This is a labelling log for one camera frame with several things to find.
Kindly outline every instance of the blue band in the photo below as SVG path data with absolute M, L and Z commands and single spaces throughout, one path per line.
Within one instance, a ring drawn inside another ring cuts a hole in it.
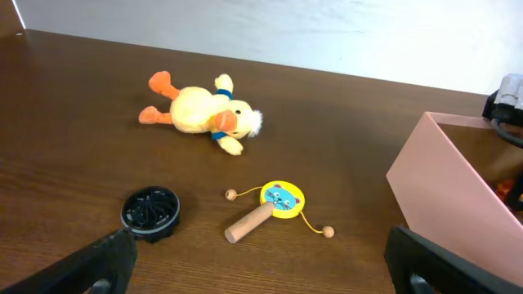
M 211 134 L 212 140 L 220 140 L 221 138 L 227 136 L 227 134 L 223 131 L 215 132 Z
M 222 94 L 222 95 L 225 95 L 227 97 L 229 97 L 229 100 L 233 100 L 233 97 L 232 97 L 232 93 L 229 91 L 229 90 L 226 90 L 226 89 L 218 89 L 216 91 L 217 94 Z

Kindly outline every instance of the white backdrop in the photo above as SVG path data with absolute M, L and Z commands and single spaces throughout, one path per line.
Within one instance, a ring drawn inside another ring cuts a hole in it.
M 490 93 L 521 0 L 16 0 L 28 29 Z

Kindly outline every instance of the blue cat face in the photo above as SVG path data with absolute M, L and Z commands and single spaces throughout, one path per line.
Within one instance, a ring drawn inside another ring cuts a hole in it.
M 265 200 L 267 202 L 272 202 L 275 207 L 280 210 L 293 209 L 297 203 L 300 203 L 300 199 L 295 198 L 279 184 L 276 184 L 267 189 L 265 192 Z

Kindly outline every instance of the black round object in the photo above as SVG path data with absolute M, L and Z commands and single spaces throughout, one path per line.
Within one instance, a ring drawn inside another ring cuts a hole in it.
M 155 243 L 171 236 L 180 222 L 180 200 L 170 189 L 147 187 L 129 197 L 120 216 L 136 239 Z

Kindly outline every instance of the yellow stuffed animal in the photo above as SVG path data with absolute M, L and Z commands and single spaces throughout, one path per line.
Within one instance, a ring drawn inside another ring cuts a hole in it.
M 143 109 L 140 123 L 166 123 L 186 133 L 210 131 L 212 139 L 229 154 L 240 155 L 244 147 L 238 142 L 248 135 L 253 137 L 262 128 L 262 113 L 252 110 L 247 102 L 233 100 L 232 80 L 222 74 L 214 80 L 215 95 L 201 87 L 185 87 L 181 90 L 171 85 L 171 74 L 155 73 L 149 87 L 171 98 L 171 110 L 160 113 L 154 106 Z

